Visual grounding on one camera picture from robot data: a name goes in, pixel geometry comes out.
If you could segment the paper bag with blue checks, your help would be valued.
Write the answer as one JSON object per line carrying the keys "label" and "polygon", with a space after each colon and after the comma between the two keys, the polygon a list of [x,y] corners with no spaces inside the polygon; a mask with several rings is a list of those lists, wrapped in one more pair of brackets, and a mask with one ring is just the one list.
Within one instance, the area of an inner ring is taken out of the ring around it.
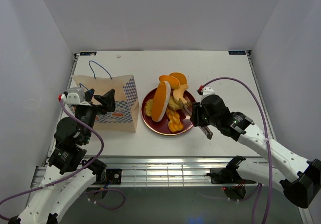
{"label": "paper bag with blue checks", "polygon": [[115,90],[115,111],[98,114],[93,127],[95,130],[136,132],[139,101],[133,75],[114,75],[109,67],[89,60],[86,73],[74,74],[72,79],[77,86],[94,89],[96,95]]}

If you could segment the metal serving tongs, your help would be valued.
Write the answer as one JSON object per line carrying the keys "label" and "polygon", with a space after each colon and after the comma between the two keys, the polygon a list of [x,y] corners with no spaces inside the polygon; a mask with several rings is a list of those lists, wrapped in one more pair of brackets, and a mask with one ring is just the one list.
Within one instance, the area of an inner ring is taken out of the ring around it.
{"label": "metal serving tongs", "polygon": [[[192,106],[192,103],[189,101],[188,98],[186,98],[187,103],[183,103],[182,99],[179,99],[178,105],[180,108],[182,108],[190,117],[192,116],[192,111],[189,109],[189,107]],[[207,127],[198,127],[207,137],[207,139],[211,140],[213,136],[213,132]]]}

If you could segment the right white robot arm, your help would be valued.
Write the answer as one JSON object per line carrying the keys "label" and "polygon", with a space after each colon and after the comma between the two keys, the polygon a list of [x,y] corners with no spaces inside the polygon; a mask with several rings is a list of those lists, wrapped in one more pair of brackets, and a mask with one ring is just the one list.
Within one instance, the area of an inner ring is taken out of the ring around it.
{"label": "right white robot arm", "polygon": [[241,112],[230,112],[223,100],[210,94],[192,104],[191,121],[196,127],[214,126],[234,141],[249,147],[272,164],[272,168],[235,156],[211,177],[222,183],[255,181],[282,192],[294,205],[308,208],[320,192],[320,160],[301,157],[274,139],[267,139],[252,119]]}

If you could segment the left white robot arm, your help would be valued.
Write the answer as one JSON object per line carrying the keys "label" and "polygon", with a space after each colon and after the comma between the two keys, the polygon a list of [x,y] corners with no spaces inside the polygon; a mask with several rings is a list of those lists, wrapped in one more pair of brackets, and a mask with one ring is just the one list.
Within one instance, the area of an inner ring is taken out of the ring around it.
{"label": "left white robot arm", "polygon": [[75,200],[93,183],[106,179],[106,165],[97,159],[83,158],[82,148],[90,141],[97,114],[115,111],[115,90],[95,95],[94,89],[69,88],[59,95],[62,107],[75,107],[58,121],[54,134],[55,148],[49,158],[45,175],[24,211],[9,223],[59,223]]}

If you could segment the tan croissant bread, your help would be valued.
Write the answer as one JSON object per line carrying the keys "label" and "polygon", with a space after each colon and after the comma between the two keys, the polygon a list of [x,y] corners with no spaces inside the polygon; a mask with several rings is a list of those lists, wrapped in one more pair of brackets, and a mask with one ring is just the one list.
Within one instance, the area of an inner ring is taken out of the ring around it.
{"label": "tan croissant bread", "polygon": [[184,92],[189,88],[187,84],[181,84],[178,88],[173,90],[174,101],[179,104],[180,100],[183,104],[187,104],[187,100],[184,98]]}

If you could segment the long orange bread loaf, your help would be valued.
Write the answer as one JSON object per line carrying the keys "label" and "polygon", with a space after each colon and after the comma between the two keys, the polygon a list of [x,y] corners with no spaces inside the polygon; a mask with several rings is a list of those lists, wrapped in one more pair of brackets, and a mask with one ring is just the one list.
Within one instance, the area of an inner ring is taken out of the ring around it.
{"label": "long orange bread loaf", "polygon": [[153,97],[151,118],[154,122],[160,122],[164,117],[171,94],[171,86],[167,81],[161,81]]}

